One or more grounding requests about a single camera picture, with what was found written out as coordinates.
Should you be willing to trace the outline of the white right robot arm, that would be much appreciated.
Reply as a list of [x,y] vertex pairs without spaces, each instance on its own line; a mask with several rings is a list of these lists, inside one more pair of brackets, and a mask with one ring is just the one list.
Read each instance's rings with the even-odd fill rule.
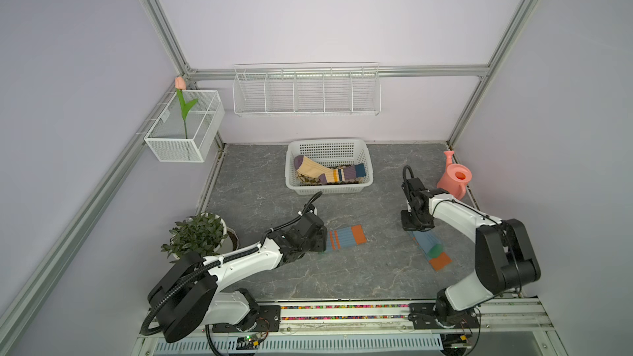
[[474,271],[437,293],[432,316],[444,328],[460,323],[474,308],[511,289],[540,280],[542,272],[525,225],[500,219],[464,204],[443,189],[430,189],[418,177],[404,177],[407,208],[402,227],[428,232],[439,219],[475,244]]

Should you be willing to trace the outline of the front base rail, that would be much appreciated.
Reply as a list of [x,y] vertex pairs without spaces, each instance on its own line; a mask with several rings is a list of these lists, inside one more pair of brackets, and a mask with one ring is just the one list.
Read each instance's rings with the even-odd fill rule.
[[423,331],[442,334],[552,331],[554,325],[537,298],[495,298],[446,320],[435,315],[433,300],[308,300],[256,302],[241,293],[221,294],[208,310],[161,323],[169,342],[200,333],[387,333]]

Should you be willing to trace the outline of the pink artificial tulip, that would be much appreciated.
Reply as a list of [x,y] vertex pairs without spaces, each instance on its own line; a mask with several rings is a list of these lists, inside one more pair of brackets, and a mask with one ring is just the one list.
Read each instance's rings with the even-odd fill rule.
[[182,118],[182,122],[183,122],[183,126],[184,126],[184,131],[185,131],[185,137],[186,139],[189,139],[189,132],[188,132],[188,126],[187,126],[187,117],[191,111],[191,109],[196,106],[198,99],[195,98],[191,101],[187,101],[185,99],[185,95],[184,95],[184,90],[186,90],[187,86],[186,86],[186,81],[184,80],[183,77],[179,76],[176,77],[175,79],[175,89],[176,89],[176,98],[179,102],[180,108],[181,108],[181,118]]

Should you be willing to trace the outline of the pink watering can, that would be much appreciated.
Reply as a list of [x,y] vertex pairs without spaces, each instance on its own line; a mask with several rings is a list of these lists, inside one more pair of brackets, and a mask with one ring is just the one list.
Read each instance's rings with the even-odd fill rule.
[[453,161],[454,151],[445,151],[443,154],[446,157],[446,163],[437,187],[447,191],[456,199],[463,199],[467,193],[467,186],[472,180],[472,173],[466,166]]

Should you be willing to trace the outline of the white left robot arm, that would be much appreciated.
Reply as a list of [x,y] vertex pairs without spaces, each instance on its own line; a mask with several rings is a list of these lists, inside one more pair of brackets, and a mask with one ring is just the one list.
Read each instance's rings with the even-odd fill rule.
[[259,242],[223,255],[187,252],[148,295],[149,311],[142,336],[162,334],[175,343],[199,326],[228,326],[236,331],[257,328],[264,314],[245,288],[227,288],[246,278],[326,250],[328,230],[318,217],[317,192],[294,219],[268,229]]

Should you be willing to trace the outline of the blue green orange sock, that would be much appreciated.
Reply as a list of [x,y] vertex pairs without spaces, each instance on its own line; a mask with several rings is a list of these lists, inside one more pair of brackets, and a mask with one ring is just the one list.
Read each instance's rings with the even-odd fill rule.
[[367,242],[364,229],[361,225],[330,230],[326,238],[325,252],[333,252],[341,249],[356,247]]

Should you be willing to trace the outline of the beige purple striped sock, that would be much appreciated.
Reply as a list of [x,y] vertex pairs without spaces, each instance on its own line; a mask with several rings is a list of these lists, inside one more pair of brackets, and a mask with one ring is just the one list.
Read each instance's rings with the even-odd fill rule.
[[310,158],[299,155],[293,159],[293,167],[296,173],[305,178],[316,180],[320,185],[352,183],[360,181],[367,176],[364,164],[353,166],[339,166],[329,168]]

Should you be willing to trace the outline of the green potted plant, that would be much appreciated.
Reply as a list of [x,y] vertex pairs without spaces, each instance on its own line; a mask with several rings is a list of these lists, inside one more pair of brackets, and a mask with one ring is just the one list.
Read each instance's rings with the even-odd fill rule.
[[169,241],[161,251],[172,258],[171,263],[187,252],[196,252],[202,257],[234,252],[240,247],[237,234],[217,214],[200,213],[190,216],[169,230]]

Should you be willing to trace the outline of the white plastic perforated basket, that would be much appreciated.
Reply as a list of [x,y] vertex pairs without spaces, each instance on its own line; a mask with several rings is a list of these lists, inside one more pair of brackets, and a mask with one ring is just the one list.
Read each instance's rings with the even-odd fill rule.
[[[305,178],[296,173],[293,159],[303,155],[329,168],[364,164],[367,176],[352,183],[320,185],[316,180]],[[285,166],[286,186],[297,194],[313,194],[321,191],[325,194],[358,193],[374,183],[374,169],[367,144],[361,139],[334,138],[294,141],[288,145]]]

